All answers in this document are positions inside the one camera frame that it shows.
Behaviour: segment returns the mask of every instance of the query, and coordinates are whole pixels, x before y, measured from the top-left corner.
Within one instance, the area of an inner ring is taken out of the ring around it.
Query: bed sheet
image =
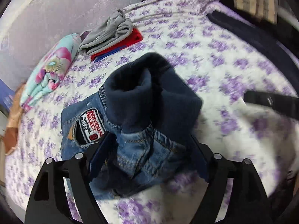
[[[6,158],[7,192],[26,209],[35,178],[48,157],[61,160],[61,111],[95,93],[112,71],[147,52],[167,58],[177,74],[203,99],[195,134],[227,159],[250,158],[265,190],[272,193],[298,151],[298,123],[267,108],[245,105],[246,89],[296,93],[265,56],[206,14],[220,10],[218,0],[147,0],[125,9],[144,40],[99,62],[77,56],[64,81],[23,115],[18,147]],[[108,223],[189,223],[207,184],[196,172],[175,176],[131,198],[98,202]],[[232,181],[217,220],[224,218]],[[80,220],[68,193],[73,217]]]

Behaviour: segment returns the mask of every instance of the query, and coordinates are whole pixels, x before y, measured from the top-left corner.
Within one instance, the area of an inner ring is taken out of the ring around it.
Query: metal rivet
[[[51,157],[46,159],[46,164],[50,164],[53,161],[53,159]]]
[[[271,99],[271,97],[267,97],[267,100],[268,100],[269,105],[272,106],[273,105],[273,100]]]
[[[76,159],[81,159],[81,158],[83,158],[83,153],[81,153],[81,152],[77,153],[77,154],[75,155],[75,158],[76,158]]]
[[[244,163],[246,163],[246,164],[248,164],[248,165],[249,165],[249,164],[251,164],[251,160],[250,160],[250,159],[248,159],[248,158],[245,158],[245,159],[244,159]]]
[[[214,158],[219,160],[219,159],[222,158],[222,156],[221,156],[221,154],[219,154],[219,153],[215,153],[215,154],[214,154]]]

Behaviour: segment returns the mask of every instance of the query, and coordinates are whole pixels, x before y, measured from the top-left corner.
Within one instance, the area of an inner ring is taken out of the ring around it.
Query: gray fabric
[[[82,56],[90,56],[122,41],[133,31],[132,21],[116,10],[100,27],[91,31],[79,46]]]

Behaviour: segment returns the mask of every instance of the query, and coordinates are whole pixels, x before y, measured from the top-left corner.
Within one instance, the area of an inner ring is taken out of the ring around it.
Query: folded clothing
[[[11,154],[15,150],[17,145],[18,129],[23,114],[23,109],[20,106],[20,98],[24,90],[24,87],[25,84],[23,84],[16,91],[15,96],[13,98],[12,106],[10,108],[5,134],[3,137],[6,155]]]
[[[231,31],[267,57],[299,95],[299,69],[291,57],[278,45],[275,38],[257,27],[251,27],[218,11],[208,14],[207,17],[212,23]]]
[[[142,41],[142,40],[143,40],[143,37],[142,37],[141,33],[138,31],[138,29],[133,28],[132,33],[127,38],[125,38],[124,40],[118,42],[117,44],[115,44],[99,53],[92,55],[91,60],[94,61],[95,58],[97,58],[97,61],[99,61],[99,58],[103,59],[109,55],[116,53],[117,51],[125,49],[133,44],[136,44],[136,43]]]
[[[77,53],[80,42],[80,35],[67,35],[40,60],[21,96],[20,105],[23,108],[31,108],[42,96],[59,86]]]
[[[97,200],[131,196],[191,168],[185,143],[201,105],[163,57],[147,53],[62,111],[62,160],[114,133],[117,148],[90,187]]]
[[[121,10],[116,10],[100,27],[91,31],[79,46],[82,56],[94,55],[129,36],[133,24]]]

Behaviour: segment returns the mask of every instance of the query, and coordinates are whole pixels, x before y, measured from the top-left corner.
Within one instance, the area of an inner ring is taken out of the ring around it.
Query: embroidered patch
[[[105,132],[96,108],[91,108],[83,112],[78,122],[82,135],[87,143],[98,141]]]

